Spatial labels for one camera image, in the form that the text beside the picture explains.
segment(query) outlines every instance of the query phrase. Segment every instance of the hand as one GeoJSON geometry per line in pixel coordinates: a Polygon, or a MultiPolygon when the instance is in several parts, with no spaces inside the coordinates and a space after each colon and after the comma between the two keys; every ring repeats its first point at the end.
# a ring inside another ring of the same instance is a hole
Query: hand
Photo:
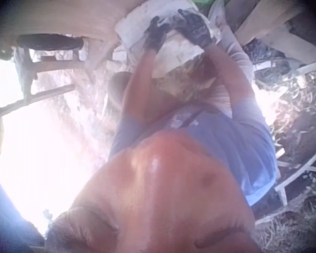
{"type": "Polygon", "coordinates": [[[150,23],[150,26],[145,31],[146,41],[144,44],[144,48],[146,50],[153,49],[157,53],[162,48],[167,33],[171,30],[171,26],[169,24],[163,24],[158,26],[159,17],[155,16],[150,23]]]}
{"type": "Polygon", "coordinates": [[[178,32],[201,48],[212,43],[210,30],[200,15],[182,9],[179,9],[178,12],[185,19],[185,22],[179,22],[178,27],[176,27],[178,32]]]}

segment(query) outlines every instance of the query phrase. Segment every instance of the person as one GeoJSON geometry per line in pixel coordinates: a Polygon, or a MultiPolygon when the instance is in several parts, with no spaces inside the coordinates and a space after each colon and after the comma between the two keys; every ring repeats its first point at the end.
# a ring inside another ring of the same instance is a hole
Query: person
{"type": "Polygon", "coordinates": [[[260,252],[250,206],[274,184],[276,159],[252,65],[228,26],[216,45],[199,15],[179,13],[177,30],[204,49],[219,84],[187,104],[155,89],[170,27],[152,19],[136,70],[113,79],[124,94],[110,159],[54,221],[48,252],[260,252]]]}

